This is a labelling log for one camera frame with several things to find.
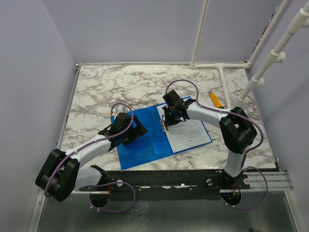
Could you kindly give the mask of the blue plastic folder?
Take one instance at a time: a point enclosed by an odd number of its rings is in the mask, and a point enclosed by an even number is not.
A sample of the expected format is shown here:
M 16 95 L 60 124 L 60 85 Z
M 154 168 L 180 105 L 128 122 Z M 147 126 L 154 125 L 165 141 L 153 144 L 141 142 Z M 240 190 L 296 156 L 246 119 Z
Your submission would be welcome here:
M 156 108 L 158 105 L 133 111 L 148 132 L 128 145 L 117 147 L 122 170 L 174 155 L 160 126 L 160 117 Z

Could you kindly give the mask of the printed white paper sheets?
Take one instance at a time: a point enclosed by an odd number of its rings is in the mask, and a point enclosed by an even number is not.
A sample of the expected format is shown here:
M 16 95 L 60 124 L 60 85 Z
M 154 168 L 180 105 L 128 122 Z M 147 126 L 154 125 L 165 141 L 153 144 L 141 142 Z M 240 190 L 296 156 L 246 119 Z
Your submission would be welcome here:
M 156 108 L 160 117 L 160 126 L 173 154 L 212 143 L 206 127 L 198 120 L 187 120 L 166 128 L 164 126 L 164 106 L 161 104 Z

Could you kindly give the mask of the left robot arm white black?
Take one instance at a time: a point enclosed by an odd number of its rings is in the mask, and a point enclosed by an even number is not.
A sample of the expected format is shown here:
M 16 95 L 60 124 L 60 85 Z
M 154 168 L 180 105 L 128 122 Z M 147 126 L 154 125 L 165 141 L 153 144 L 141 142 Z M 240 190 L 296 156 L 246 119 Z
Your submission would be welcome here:
M 85 171 L 80 169 L 98 155 L 108 153 L 119 145 L 128 145 L 147 132 L 137 116 L 119 113 L 113 123 L 88 142 L 67 151 L 52 150 L 35 184 L 44 190 L 46 196 L 59 202 L 68 198 L 74 190 L 86 186 L 103 190 L 107 179 L 102 168 L 93 165 Z

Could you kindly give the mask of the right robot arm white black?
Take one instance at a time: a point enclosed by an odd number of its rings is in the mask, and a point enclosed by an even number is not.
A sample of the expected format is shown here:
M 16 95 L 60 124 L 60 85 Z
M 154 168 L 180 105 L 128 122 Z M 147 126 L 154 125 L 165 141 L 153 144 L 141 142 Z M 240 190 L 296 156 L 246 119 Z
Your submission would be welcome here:
M 225 146 L 228 148 L 225 175 L 222 184 L 227 189 L 233 189 L 239 184 L 242 173 L 244 153 L 253 143 L 257 131 L 243 109 L 235 107 L 232 110 L 221 110 L 203 106 L 194 99 L 183 100 L 175 90 L 163 96 L 166 105 L 164 111 L 164 127 L 170 127 L 187 120 L 199 120 L 221 130 Z

